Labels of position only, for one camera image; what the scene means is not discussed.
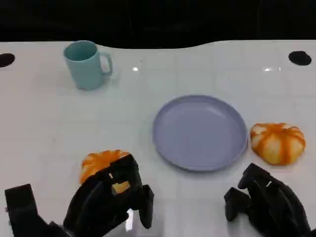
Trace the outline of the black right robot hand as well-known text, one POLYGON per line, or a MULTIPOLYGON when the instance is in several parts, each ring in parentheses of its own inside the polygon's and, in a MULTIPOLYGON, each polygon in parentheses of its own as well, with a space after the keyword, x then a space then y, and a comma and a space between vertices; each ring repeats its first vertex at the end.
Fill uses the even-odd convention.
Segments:
POLYGON ((237 188, 224 195, 225 216, 233 221, 239 213, 264 237, 314 237, 305 209, 292 191, 269 172, 251 163, 237 188))

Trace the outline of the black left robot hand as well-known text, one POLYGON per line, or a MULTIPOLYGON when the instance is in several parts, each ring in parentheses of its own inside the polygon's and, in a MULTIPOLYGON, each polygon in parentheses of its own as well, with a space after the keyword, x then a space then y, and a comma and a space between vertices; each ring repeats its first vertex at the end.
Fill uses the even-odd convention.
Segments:
POLYGON ((144 228, 153 221, 154 193, 143 185, 132 155, 124 156, 94 175, 73 196, 63 227, 75 237, 103 237, 137 210, 144 228))

